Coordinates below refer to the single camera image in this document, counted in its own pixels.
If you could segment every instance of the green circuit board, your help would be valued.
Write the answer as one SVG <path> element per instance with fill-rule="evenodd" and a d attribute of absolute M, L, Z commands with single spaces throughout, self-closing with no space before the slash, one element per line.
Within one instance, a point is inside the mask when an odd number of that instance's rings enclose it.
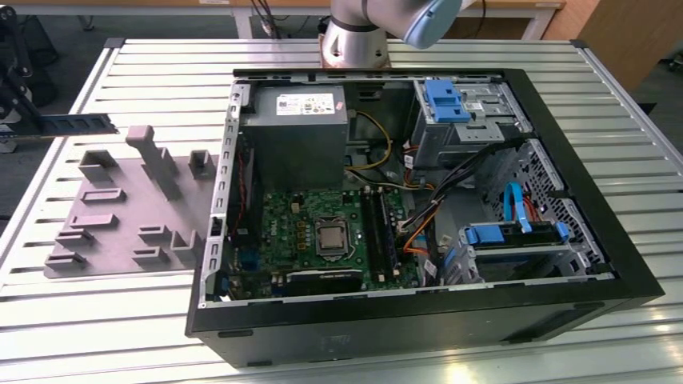
<path fill-rule="evenodd" d="M 406 217 L 402 195 L 398 190 L 386 190 L 384 199 L 392 221 Z M 278 297 L 271 291 L 272 276 L 282 271 L 304 269 L 346 268 L 363 271 L 363 290 L 388 290 L 418 286 L 418 272 L 412 255 L 404 257 L 398 247 L 400 265 L 398 275 L 379 282 L 371 276 L 363 227 L 360 192 L 312 191 L 300 193 L 272 193 L 264 197 L 262 244 L 258 258 L 258 273 L 244 279 L 250 298 Z M 347 225 L 348 254 L 336 261 L 318 255 L 316 220 L 340 218 Z"/>

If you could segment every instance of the cpu socket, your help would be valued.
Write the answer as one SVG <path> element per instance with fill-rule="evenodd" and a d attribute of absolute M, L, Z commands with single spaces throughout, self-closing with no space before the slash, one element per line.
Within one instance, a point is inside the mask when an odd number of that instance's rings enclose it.
<path fill-rule="evenodd" d="M 347 221 L 340 216 L 324 216 L 315 224 L 316 255 L 328 262 L 336 262 L 350 254 Z"/>

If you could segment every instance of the slotted metal table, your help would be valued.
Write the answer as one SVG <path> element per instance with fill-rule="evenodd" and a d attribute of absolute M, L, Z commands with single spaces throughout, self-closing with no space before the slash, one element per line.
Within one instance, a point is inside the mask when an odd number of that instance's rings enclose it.
<path fill-rule="evenodd" d="M 58 138 L 0 239 L 0 381 L 681 382 L 683 161 L 590 50 L 567 42 L 391 42 L 395 67 L 527 71 L 666 296 L 545 343 L 235 370 L 184 336 L 190 270 L 48 280 L 43 262 L 83 152 L 138 156 L 122 135 Z M 128 40 L 104 49 L 72 112 L 151 124 L 174 155 L 219 152 L 232 69 L 318 67 L 314 40 Z"/>

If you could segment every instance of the motherboard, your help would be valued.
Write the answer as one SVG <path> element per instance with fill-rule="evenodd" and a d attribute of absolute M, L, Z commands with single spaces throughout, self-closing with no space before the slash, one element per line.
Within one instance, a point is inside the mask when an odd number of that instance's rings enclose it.
<path fill-rule="evenodd" d="M 419 286 L 395 237 L 406 217 L 399 190 L 271 193 L 263 210 L 260 245 L 238 252 L 238 299 Z"/>

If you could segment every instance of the ram slot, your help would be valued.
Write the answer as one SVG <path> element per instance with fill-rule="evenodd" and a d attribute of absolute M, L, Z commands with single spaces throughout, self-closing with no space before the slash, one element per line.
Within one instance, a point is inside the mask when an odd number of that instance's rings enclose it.
<path fill-rule="evenodd" d="M 382 242 L 382 229 L 379 227 L 380 217 L 376 215 L 375 191 L 366 189 L 360 191 L 360 214 L 363 216 L 363 231 L 366 232 L 367 258 L 371 270 L 372 281 L 386 281 L 386 257 Z"/>
<path fill-rule="evenodd" d="M 390 278 L 395 278 L 398 272 L 398 253 L 396 253 L 396 238 L 394 236 L 394 228 L 391 217 L 388 214 L 387 200 L 384 199 L 384 193 L 378 192 L 374 195 L 376 218 L 379 226 L 379 238 L 382 243 L 383 257 L 384 257 L 384 271 Z"/>

